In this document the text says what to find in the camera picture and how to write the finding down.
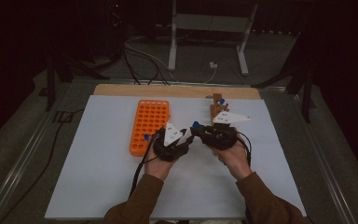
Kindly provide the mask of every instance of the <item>blue object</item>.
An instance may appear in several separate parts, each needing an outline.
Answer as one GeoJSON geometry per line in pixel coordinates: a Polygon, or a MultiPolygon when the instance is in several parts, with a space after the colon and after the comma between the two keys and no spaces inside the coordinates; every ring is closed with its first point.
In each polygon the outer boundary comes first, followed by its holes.
{"type": "Polygon", "coordinates": [[[194,121],[193,128],[198,128],[200,126],[198,121],[194,121]]]}

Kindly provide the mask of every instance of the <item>orange tray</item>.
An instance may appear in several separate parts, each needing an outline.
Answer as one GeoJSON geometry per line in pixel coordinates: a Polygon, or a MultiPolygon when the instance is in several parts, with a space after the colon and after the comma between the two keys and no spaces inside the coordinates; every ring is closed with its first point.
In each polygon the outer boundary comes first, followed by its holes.
{"type": "Polygon", "coordinates": [[[145,134],[152,135],[165,128],[170,118],[170,102],[161,100],[140,100],[133,123],[130,153],[143,156],[147,149],[145,134]]]}

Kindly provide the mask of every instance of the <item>person's left hand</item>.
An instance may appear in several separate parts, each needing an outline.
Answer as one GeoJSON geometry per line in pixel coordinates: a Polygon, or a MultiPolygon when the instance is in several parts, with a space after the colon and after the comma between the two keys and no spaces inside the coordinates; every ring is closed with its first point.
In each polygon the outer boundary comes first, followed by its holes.
{"type": "MultiPolygon", "coordinates": [[[[153,145],[151,146],[149,152],[147,153],[146,160],[152,160],[156,158],[156,154],[153,151],[153,145]]],[[[159,158],[156,158],[152,161],[148,161],[145,163],[145,174],[147,175],[153,175],[157,177],[158,179],[164,181],[168,173],[171,170],[171,167],[176,161],[162,161],[159,158]]]]}

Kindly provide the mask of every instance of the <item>brown sleeve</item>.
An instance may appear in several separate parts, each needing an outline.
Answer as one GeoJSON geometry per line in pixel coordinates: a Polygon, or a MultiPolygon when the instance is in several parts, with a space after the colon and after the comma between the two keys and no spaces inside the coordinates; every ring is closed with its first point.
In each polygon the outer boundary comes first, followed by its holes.
{"type": "Polygon", "coordinates": [[[164,182],[152,175],[143,175],[135,191],[125,203],[107,211],[104,224],[148,224],[164,182]]]}
{"type": "Polygon", "coordinates": [[[250,219],[254,224],[303,223],[300,210],[272,194],[256,173],[238,181],[237,187],[245,198],[250,219]]]}

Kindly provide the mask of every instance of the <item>person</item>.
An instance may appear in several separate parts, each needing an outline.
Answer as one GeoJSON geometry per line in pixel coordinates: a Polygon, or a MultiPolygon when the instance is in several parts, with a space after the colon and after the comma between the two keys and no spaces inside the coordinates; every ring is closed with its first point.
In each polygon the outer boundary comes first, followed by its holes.
{"type": "MultiPolygon", "coordinates": [[[[252,171],[247,161],[244,145],[237,142],[230,149],[212,148],[212,151],[237,179],[237,187],[246,201],[246,217],[249,223],[297,224],[303,222],[298,208],[275,196],[257,173],[252,171]]],[[[150,150],[147,159],[155,157],[153,150],[150,150]]],[[[175,161],[167,162],[160,159],[145,163],[145,173],[133,194],[126,202],[110,208],[104,216],[103,223],[148,224],[164,180],[174,163],[175,161]]]]}

